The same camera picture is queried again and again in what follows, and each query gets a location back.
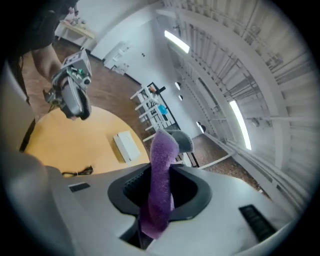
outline blue object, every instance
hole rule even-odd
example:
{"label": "blue object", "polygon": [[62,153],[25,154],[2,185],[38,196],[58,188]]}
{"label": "blue object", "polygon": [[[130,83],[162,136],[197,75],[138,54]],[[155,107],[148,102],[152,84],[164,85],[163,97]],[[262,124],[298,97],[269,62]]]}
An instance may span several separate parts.
{"label": "blue object", "polygon": [[168,114],[168,111],[164,105],[158,106],[158,110],[160,111],[161,115],[166,115]]}

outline forearm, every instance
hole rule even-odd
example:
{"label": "forearm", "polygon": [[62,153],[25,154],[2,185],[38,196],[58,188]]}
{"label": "forearm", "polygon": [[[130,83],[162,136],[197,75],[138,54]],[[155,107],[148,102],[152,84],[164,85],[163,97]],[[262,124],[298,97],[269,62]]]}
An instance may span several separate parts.
{"label": "forearm", "polygon": [[32,51],[32,57],[36,70],[51,83],[53,75],[61,69],[61,62],[52,44]]}

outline ceiling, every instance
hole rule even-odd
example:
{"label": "ceiling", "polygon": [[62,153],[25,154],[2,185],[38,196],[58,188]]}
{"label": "ceiling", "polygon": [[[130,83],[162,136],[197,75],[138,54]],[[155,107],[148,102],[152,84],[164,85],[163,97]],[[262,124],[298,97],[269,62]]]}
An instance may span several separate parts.
{"label": "ceiling", "polygon": [[[208,136],[263,167],[272,185],[303,209],[318,175],[320,94],[317,71],[294,26],[266,1],[163,3],[157,12],[190,46],[185,54],[170,45],[170,54]],[[233,100],[252,150],[245,149],[230,110]]]}

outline brown floor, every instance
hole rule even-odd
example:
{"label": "brown floor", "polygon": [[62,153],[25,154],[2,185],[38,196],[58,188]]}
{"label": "brown floor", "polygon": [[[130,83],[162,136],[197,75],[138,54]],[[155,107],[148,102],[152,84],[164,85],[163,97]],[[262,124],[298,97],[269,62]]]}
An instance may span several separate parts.
{"label": "brown floor", "polygon": [[[58,41],[54,44],[54,49],[60,59],[76,53],[79,48],[66,42]],[[115,73],[104,67],[103,63],[95,58],[89,57],[92,70],[92,82],[87,89],[87,94],[92,106],[105,109],[123,121],[125,121],[142,140],[151,135],[150,131],[145,131],[147,124],[139,121],[139,114],[135,111],[137,103],[130,100],[130,97],[141,87],[131,79]],[[31,54],[26,54],[23,58],[22,70],[29,102],[36,114],[36,121],[44,116],[50,106],[45,102],[43,89],[48,91],[51,84],[37,72]],[[149,155],[150,144],[145,145]]]}
{"label": "brown floor", "polygon": [[[61,61],[65,57],[79,51],[78,47],[62,40],[56,42],[53,47]],[[92,82],[88,87],[87,94],[91,105],[105,109],[121,118],[134,130],[141,140],[150,136],[154,131],[145,131],[145,128],[149,124],[141,123],[138,118],[139,114],[135,111],[138,102],[130,100],[130,97],[141,88],[140,85],[125,76],[105,68],[101,61],[92,57],[89,57],[89,59],[92,69]],[[51,84],[36,71],[30,54],[24,56],[22,73],[30,104],[36,114],[36,120],[39,120],[50,108],[44,100],[42,90],[48,91]],[[194,138],[193,141],[195,144],[194,155],[200,166],[227,155],[224,150],[204,135]],[[150,156],[151,140],[144,145]],[[257,182],[232,158],[228,158],[206,170],[237,177],[255,189],[260,189]]]}

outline purple fabric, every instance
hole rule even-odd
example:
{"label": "purple fabric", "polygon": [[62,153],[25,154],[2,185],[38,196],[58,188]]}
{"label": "purple fabric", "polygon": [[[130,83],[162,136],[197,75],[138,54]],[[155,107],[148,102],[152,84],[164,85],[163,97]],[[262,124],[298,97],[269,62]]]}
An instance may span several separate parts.
{"label": "purple fabric", "polygon": [[175,208],[170,191],[169,168],[179,153],[179,145],[166,131],[158,130],[151,143],[151,184],[148,200],[140,209],[141,231],[158,239]]}

